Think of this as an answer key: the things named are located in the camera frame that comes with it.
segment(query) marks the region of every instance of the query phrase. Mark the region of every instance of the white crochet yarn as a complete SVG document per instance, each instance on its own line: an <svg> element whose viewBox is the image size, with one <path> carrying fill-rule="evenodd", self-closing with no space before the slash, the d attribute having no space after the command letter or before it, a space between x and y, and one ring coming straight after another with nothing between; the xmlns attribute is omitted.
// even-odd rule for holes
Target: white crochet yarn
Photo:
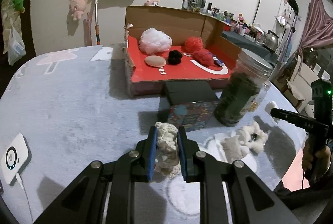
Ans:
<svg viewBox="0 0 333 224"><path fill-rule="evenodd" d="M155 171L164 176L175 177L180 174L177 148L177 128L169 123L157 122L157 152Z"/></svg>
<svg viewBox="0 0 333 224"><path fill-rule="evenodd" d="M264 150L265 142L268 139L268 135L260 129L259 124L255 121L251 125L243 126L237 130L236 134L239 136L239 144L241 146L246 146L256 153ZM256 140L251 141L252 134L257 134Z"/></svg>

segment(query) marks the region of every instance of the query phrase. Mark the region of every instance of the white paper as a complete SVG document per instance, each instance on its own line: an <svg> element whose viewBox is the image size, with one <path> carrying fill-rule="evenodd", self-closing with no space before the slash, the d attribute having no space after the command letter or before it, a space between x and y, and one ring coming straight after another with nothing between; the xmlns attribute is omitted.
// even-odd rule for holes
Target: white paper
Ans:
<svg viewBox="0 0 333 224"><path fill-rule="evenodd" d="M328 74L328 72L324 71L321 78L325 80L330 80L331 76Z"/></svg>
<svg viewBox="0 0 333 224"><path fill-rule="evenodd" d="M318 75L319 74L319 72L320 72L320 70L321 70L321 67L318 65L318 64L316 64L316 66L314 67L314 73L316 74L316 75Z"/></svg>

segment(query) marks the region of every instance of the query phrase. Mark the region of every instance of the plastic bag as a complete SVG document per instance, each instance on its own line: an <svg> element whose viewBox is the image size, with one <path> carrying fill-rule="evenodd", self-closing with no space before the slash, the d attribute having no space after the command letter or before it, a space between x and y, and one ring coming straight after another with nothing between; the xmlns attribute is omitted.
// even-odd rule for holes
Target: plastic bag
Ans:
<svg viewBox="0 0 333 224"><path fill-rule="evenodd" d="M143 32L139 43L140 50L150 55L169 51L172 40L164 32L150 28Z"/></svg>
<svg viewBox="0 0 333 224"><path fill-rule="evenodd" d="M8 41L8 62L14 65L20 58L26 55L24 42L19 33L12 27Z"/></svg>

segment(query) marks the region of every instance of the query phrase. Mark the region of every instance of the glass jar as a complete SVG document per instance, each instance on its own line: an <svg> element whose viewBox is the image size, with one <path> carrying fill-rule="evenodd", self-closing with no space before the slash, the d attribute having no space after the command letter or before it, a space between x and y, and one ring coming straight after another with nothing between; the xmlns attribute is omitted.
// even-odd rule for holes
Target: glass jar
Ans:
<svg viewBox="0 0 333 224"><path fill-rule="evenodd" d="M257 98L254 99L252 102L252 105L249 108L250 112L254 112L257 110L258 106L261 104L261 102L265 99L267 92L271 88L272 84L267 80L264 82L263 87L261 88Z"/></svg>
<svg viewBox="0 0 333 224"><path fill-rule="evenodd" d="M228 127L235 126L248 112L273 67L253 52L242 49L229 84L214 110L215 118Z"/></svg>

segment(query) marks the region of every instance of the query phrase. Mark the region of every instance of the cardboard box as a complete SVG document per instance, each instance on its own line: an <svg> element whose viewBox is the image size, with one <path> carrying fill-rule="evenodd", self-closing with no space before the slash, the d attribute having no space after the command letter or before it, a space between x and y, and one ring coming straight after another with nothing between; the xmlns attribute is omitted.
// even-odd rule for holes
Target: cardboard box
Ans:
<svg viewBox="0 0 333 224"><path fill-rule="evenodd" d="M130 96L159 94L166 80L205 80L212 89L221 89L227 85L241 49L221 37L223 22L184 10L129 6L126 9L125 23L133 25L128 29L125 53L127 89ZM204 67L187 56L176 66L167 64L154 68L146 65L144 59L147 55L139 50L139 40L142 33L152 27L171 37L171 50L182 51L188 37L201 37L204 48L223 60L225 66L222 69ZM168 52L159 55L167 58Z"/></svg>

